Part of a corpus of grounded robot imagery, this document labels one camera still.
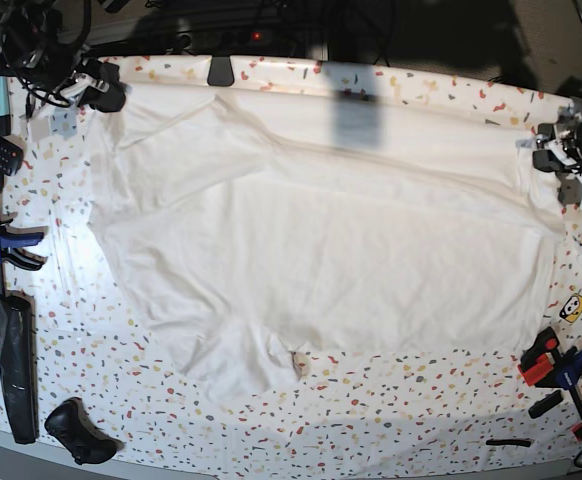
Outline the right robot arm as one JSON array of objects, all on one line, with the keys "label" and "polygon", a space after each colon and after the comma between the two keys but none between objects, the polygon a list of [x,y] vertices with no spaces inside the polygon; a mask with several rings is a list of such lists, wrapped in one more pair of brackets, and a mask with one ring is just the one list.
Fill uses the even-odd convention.
[{"label": "right robot arm", "polygon": [[15,79],[26,92],[28,123],[60,109],[116,113],[125,105],[119,68],[90,56],[92,9],[91,1],[82,3],[79,33],[64,42],[53,1],[0,1],[0,78]]}]

